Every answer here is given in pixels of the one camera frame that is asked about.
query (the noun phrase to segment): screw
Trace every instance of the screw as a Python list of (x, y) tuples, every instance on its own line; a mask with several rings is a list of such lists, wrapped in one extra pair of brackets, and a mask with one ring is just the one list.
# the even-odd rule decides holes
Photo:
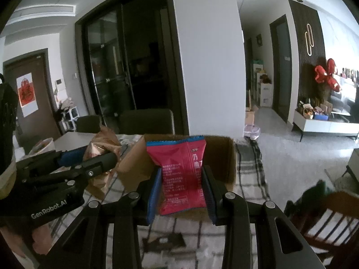
[(98, 201), (97, 200), (92, 200), (89, 202), (89, 207), (90, 208), (96, 208), (98, 207)]
[(236, 195), (235, 195), (233, 192), (227, 192), (227, 193), (225, 194), (225, 197), (226, 197), (227, 199), (234, 199), (234, 198), (236, 197)]
[(267, 206), (268, 208), (275, 208), (275, 203), (274, 203), (273, 201), (267, 201), (267, 202), (266, 202), (266, 206)]
[(131, 198), (131, 199), (136, 199), (136, 198), (138, 198), (140, 195), (136, 192), (136, 191), (133, 191), (133, 192), (130, 192), (129, 193), (129, 197)]

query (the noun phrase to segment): wall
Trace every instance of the wall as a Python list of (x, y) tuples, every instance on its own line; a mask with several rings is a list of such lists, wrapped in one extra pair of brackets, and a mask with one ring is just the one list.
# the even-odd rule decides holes
[(338, 71), (359, 70), (359, 36), (335, 17), (318, 11), (322, 25), (326, 60), (333, 58)]
[(3, 60), (7, 61), (17, 56), (46, 48), (48, 53), (48, 64), (50, 69), (51, 84), (53, 87), (53, 91), (55, 91), (55, 81), (58, 79), (63, 80), (60, 58), (59, 33), (39, 35), (36, 37), (30, 37), (8, 44), (5, 46), (4, 49)]
[(0, 38), (0, 73), (1, 74), (3, 72), (2, 62), (4, 61), (3, 57), (4, 57), (4, 48), (5, 48), (5, 38), (6, 37), (1, 37)]
[(243, 136), (245, 56), (236, 0), (174, 0), (191, 135)]
[(84, 96), (82, 94), (79, 73), (77, 70), (76, 52), (75, 52), (75, 33), (74, 25), (70, 24), (60, 31), (60, 59), (63, 78), (65, 80), (66, 91), (71, 97), (80, 116), (88, 115)]
[[(288, 122), (293, 122), (294, 111), (297, 105), (298, 86), (299, 86), (299, 56), (298, 56), (298, 42), (296, 27), (294, 26), (293, 15), (290, 9), (288, 0), (277, 0), (273, 3), (271, 11), (266, 13), (266, 16), (262, 17), (262, 22), (249, 33), (245, 33), (246, 39), (252, 38), (253, 58), (263, 60), (263, 66), (268, 76), (273, 81), (273, 48), (272, 37), (270, 33), (269, 25), (283, 15), (287, 16), (290, 46), (292, 54), (292, 87), (291, 87), (291, 99), (290, 108), (288, 114)], [(256, 36), (262, 34), (262, 46), (257, 45)]]

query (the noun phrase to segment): plastic bag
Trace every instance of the plastic bag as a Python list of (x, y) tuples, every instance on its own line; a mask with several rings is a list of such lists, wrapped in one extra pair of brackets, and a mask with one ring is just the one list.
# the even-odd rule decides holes
[(261, 129), (257, 126), (254, 126), (252, 124), (246, 124), (245, 125), (245, 131), (244, 136), (250, 137), (251, 139), (255, 140), (259, 137), (261, 134)]
[(108, 186), (121, 161), (121, 144), (116, 134), (108, 127), (100, 126), (101, 130), (91, 140), (85, 151), (83, 160), (96, 157), (111, 151), (117, 156), (117, 165), (114, 169), (107, 171), (89, 180), (86, 190), (98, 199), (103, 200), (108, 191)]

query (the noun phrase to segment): checkered tablecloth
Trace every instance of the checkered tablecloth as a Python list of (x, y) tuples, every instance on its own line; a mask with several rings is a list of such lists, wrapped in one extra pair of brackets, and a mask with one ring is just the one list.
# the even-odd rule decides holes
[[(249, 138), (236, 142), (236, 183), (234, 192), (247, 201), (262, 204), (269, 200), (265, 181), (261, 152), (256, 141)], [(125, 194), (119, 179), (114, 177), (109, 191), (102, 203), (117, 201)], [(88, 192), (84, 194), (85, 204), (64, 215), (52, 224), (54, 242), (62, 235), (82, 208), (91, 200), (96, 200)], [(113, 225), (110, 225), (107, 238), (107, 268), (112, 268)], [(171, 252), (144, 253), (142, 239), (156, 239), (171, 232), (180, 232), (186, 243), (185, 248)], [(254, 225), (251, 224), (253, 268), (257, 268), (257, 245)], [(149, 227), (138, 226), (139, 244), (143, 268), (156, 268), (167, 265), (175, 268), (221, 268), (225, 243), (225, 227), (216, 227), (204, 221), (177, 219), (171, 216), (157, 215)]]

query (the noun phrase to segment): red snack bag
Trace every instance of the red snack bag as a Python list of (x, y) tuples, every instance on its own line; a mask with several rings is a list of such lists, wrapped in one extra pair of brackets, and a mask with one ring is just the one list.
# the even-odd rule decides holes
[(162, 167), (165, 201), (160, 214), (206, 207), (202, 191), (202, 158), (206, 141), (196, 136), (180, 141), (148, 142), (147, 152)]

